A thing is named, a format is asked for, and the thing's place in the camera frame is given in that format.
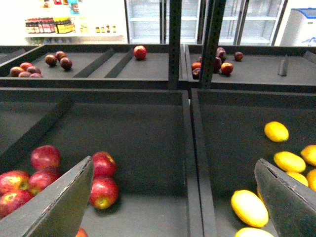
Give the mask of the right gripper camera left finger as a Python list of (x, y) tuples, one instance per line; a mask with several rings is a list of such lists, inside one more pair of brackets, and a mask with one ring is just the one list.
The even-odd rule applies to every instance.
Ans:
[(0, 221), (2, 237), (74, 237), (93, 181), (90, 156)]

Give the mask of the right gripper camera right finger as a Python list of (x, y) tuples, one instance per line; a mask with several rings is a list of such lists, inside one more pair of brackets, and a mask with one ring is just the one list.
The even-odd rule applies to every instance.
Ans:
[(279, 237), (316, 235), (316, 192), (264, 159), (254, 175)]

